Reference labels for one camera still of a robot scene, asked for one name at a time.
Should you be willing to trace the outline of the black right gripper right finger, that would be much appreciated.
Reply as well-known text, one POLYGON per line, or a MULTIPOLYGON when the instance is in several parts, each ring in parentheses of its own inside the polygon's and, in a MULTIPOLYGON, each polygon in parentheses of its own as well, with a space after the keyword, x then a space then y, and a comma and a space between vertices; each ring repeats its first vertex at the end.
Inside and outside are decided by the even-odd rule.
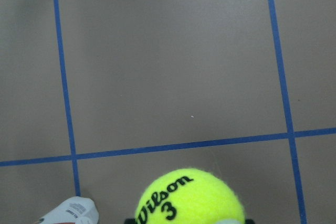
POLYGON ((252 219, 246 219, 245 224, 255 224, 255 222, 252 219))

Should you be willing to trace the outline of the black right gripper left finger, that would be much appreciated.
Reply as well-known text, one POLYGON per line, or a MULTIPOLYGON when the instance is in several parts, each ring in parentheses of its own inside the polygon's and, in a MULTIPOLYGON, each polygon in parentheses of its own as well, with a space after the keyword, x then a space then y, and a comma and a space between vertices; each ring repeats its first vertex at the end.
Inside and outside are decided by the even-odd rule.
POLYGON ((124 224, 135 224, 135 219, 126 219, 125 221, 124 221, 124 224))

